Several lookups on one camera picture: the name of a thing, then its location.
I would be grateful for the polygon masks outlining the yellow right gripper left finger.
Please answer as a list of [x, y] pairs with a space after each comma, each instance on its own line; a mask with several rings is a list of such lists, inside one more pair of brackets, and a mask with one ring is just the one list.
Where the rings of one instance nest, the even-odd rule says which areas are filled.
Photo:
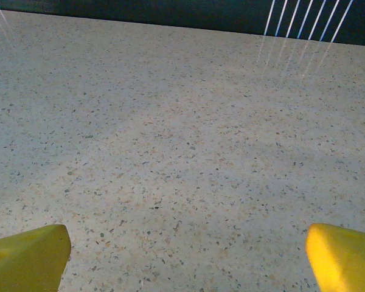
[[57, 292], [70, 253], [63, 224], [0, 238], [0, 292]]

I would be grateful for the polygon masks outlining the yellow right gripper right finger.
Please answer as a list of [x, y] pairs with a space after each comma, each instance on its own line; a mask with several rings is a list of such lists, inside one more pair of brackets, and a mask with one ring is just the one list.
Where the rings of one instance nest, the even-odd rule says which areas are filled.
[[314, 223], [305, 251], [320, 292], [365, 292], [365, 232]]

